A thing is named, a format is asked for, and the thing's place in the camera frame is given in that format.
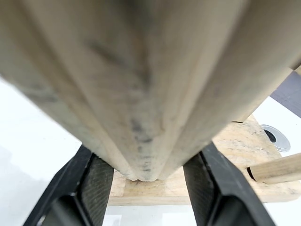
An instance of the white background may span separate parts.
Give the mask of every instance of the white background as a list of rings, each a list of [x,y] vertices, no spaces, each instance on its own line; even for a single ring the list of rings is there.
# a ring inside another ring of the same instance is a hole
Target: white background
[[[54,174],[81,142],[0,79],[0,224],[20,226]],[[268,97],[254,112],[260,124],[280,130],[301,150],[301,119]],[[301,225],[301,200],[265,204],[278,226]],[[108,207],[104,226],[194,226],[191,206]]]

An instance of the wooden trim piece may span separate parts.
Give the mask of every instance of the wooden trim piece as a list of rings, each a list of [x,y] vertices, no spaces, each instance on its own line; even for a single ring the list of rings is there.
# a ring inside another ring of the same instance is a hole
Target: wooden trim piece
[[[255,181],[276,184],[301,180],[301,153],[250,166]]]

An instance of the plywood base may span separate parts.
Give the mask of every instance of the plywood base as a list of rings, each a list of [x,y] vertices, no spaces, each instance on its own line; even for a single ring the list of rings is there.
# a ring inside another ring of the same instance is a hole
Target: plywood base
[[[215,145],[245,175],[262,202],[285,202],[301,196],[298,181],[267,185],[253,181],[246,167],[281,157],[251,115],[244,123],[231,123],[214,139]],[[131,181],[114,172],[109,205],[190,204],[182,167],[166,180]]]

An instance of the wooden block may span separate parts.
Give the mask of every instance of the wooden block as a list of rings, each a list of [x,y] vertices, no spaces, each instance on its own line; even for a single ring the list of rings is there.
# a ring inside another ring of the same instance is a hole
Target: wooden block
[[[250,166],[249,169],[255,181],[266,184],[301,180],[301,153]]]
[[[1,75],[127,178],[166,179],[299,59],[300,8],[1,0]]]
[[[267,185],[250,178],[250,165],[281,158],[251,115],[244,123],[231,123],[213,139],[214,144],[244,174],[262,202],[285,202],[301,196],[298,181]],[[182,167],[166,180],[130,181],[117,171],[109,205],[188,205],[190,200]]]

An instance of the wooden handle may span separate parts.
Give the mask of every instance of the wooden handle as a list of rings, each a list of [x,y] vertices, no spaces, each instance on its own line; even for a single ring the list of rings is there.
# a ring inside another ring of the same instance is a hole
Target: wooden handle
[[[266,184],[301,180],[301,153],[248,167],[248,172]]]

